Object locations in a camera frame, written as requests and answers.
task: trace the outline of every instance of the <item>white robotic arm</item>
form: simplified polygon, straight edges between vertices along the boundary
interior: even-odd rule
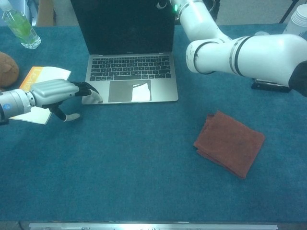
[[[187,37],[192,72],[233,73],[275,82],[307,97],[307,41],[293,34],[232,40],[216,25],[202,0],[170,0]]]

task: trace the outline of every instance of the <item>table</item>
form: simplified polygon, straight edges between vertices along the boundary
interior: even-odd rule
[[[279,34],[284,24],[221,26],[231,38]],[[0,28],[0,51],[20,66],[72,71],[83,81],[88,52],[79,27],[37,28],[36,50]],[[63,123],[11,120],[1,126],[0,220],[307,221],[307,103],[295,91],[252,90],[252,79],[189,72],[189,41],[177,25],[174,57],[179,100],[81,105],[65,101]],[[196,153],[206,115],[221,111],[263,133],[263,146],[241,180]]]

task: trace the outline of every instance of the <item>laptop keyboard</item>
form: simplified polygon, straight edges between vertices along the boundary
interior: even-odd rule
[[[90,81],[171,78],[169,56],[93,58]]]

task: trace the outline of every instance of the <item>stuffed toy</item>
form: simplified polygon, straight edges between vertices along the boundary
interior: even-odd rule
[[[16,82],[18,75],[16,62],[9,55],[0,52],[0,91]]]

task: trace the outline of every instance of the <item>gray robotic hand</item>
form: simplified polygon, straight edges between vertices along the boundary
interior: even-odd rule
[[[35,83],[28,92],[21,89],[0,92],[0,124],[7,124],[10,117],[30,112],[34,106],[49,109],[62,121],[75,120],[80,114],[66,115],[59,105],[76,96],[92,97],[102,102],[102,97],[90,84],[63,79]]]

